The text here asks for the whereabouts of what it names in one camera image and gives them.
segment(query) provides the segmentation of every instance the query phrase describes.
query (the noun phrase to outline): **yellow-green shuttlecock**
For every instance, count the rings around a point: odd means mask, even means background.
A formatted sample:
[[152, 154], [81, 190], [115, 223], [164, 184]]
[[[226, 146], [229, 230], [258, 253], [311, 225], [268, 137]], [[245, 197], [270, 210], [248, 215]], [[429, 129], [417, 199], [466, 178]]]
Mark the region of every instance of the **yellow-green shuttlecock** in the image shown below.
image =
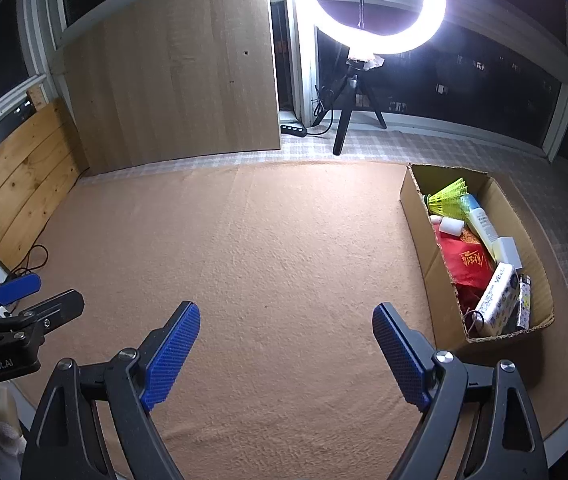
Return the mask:
[[434, 195], [426, 195], [428, 210], [439, 216], [465, 220], [468, 213], [468, 188], [463, 178], [455, 181]]

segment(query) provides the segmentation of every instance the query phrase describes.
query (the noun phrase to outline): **tripod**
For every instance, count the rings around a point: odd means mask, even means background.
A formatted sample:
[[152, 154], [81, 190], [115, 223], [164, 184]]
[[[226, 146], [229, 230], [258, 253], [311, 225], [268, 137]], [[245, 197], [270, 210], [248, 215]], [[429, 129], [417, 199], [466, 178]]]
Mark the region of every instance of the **tripod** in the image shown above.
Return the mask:
[[330, 105], [322, 107], [321, 112], [317, 115], [317, 118], [313, 123], [313, 126], [318, 126], [323, 118], [326, 117], [328, 111], [334, 107], [335, 101], [339, 98], [341, 93], [346, 92], [346, 100], [339, 117], [339, 125], [337, 126], [337, 136], [335, 137], [335, 145], [333, 146], [333, 155], [341, 155], [341, 150], [344, 147], [344, 140], [346, 139], [346, 131], [349, 129], [350, 116], [353, 113], [353, 108], [355, 108], [357, 93], [368, 97], [370, 105], [375, 111], [375, 115], [377, 116], [382, 128], [384, 130], [387, 128], [377, 99], [372, 92], [369, 92], [368, 88], [366, 88], [366, 84], [364, 82], [364, 74], [367, 72], [364, 70], [365, 62], [356, 59], [347, 59], [346, 63], [349, 66], [346, 75], [339, 80], [336, 80], [331, 87]]

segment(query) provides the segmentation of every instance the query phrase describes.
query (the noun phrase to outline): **glowing white ring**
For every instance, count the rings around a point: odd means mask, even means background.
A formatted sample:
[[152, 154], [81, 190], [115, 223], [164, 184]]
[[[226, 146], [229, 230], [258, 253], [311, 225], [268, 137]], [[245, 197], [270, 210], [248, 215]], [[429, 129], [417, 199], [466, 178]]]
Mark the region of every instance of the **glowing white ring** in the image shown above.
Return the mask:
[[419, 18], [409, 28], [390, 36], [348, 27], [334, 20], [318, 0], [304, 0], [304, 12], [308, 12], [315, 25], [333, 40], [357, 51], [375, 54], [400, 54], [426, 43], [438, 31], [446, 12], [446, 0], [424, 0]]

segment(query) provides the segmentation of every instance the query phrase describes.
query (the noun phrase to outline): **black tripod leg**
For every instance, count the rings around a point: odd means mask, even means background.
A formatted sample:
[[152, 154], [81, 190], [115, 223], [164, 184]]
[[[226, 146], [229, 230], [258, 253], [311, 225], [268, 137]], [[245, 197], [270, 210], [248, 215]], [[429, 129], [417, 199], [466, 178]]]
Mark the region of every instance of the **black tripod leg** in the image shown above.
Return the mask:
[[362, 94], [365, 94], [368, 97], [368, 101], [370, 102], [372, 109], [375, 111], [377, 120], [379, 120], [379, 123], [382, 125], [382, 128], [384, 130], [388, 128], [388, 126], [386, 126], [386, 121], [384, 121], [384, 116], [382, 115], [382, 111], [380, 110], [379, 102], [377, 102], [377, 98], [372, 92], [368, 91], [368, 87], [366, 86], [366, 83], [364, 83], [364, 79], [361, 76], [359, 78], [359, 89], [362, 91]]
[[329, 100], [324, 101], [324, 110], [321, 111], [319, 115], [317, 115], [317, 117], [315, 118], [315, 122], [311, 127], [320, 125], [321, 121], [323, 121], [323, 118], [326, 117], [326, 114], [331, 111], [331, 108], [333, 108], [333, 105], [335, 104], [335, 101], [337, 100], [339, 95], [344, 91], [344, 88], [348, 80], [349, 77], [345, 75], [344, 77], [337, 79], [333, 83], [333, 86], [331, 86], [332, 91], [329, 91], [330, 94]]
[[346, 131], [349, 129], [350, 116], [355, 108], [355, 99], [357, 97], [357, 79], [350, 77], [347, 81], [346, 98], [344, 99], [344, 107], [341, 110], [339, 117], [339, 126], [337, 127], [337, 137], [335, 137], [335, 145], [333, 146], [333, 155], [341, 155], [341, 150], [344, 147], [344, 140], [346, 140]]

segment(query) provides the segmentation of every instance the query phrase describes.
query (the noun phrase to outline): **white cylinder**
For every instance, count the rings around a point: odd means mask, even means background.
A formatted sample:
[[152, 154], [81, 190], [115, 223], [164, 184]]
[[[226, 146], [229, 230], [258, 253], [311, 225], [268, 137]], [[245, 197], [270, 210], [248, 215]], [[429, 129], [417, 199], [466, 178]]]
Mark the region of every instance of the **white cylinder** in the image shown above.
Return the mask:
[[455, 218], [444, 218], [439, 226], [439, 232], [452, 236], [461, 236], [465, 222]]

